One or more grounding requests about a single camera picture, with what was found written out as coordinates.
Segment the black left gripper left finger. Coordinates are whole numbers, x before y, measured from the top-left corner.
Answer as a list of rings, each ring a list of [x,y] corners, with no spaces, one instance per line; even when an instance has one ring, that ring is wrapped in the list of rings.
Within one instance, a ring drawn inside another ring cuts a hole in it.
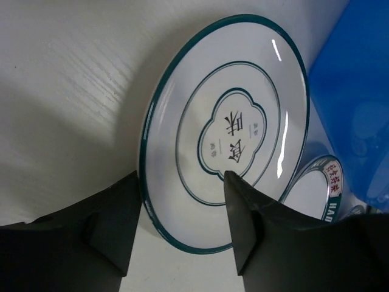
[[[139,180],[112,186],[31,223],[1,227],[2,291],[118,291],[140,215]]]

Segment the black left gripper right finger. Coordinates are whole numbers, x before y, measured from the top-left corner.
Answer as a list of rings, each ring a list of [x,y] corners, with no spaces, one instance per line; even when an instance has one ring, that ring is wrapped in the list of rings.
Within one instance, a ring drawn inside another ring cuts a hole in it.
[[[236,270],[246,291],[387,291],[388,215],[335,223],[303,215],[235,172],[224,194]]]

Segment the white plate thin green rim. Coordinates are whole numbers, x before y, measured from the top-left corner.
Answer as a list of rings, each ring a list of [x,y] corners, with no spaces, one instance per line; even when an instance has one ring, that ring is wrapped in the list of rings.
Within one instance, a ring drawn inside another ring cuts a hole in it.
[[[229,249],[225,172],[279,199],[309,114],[303,59],[277,23],[233,15],[190,38],[162,74],[140,137],[142,199],[160,236],[190,254]]]

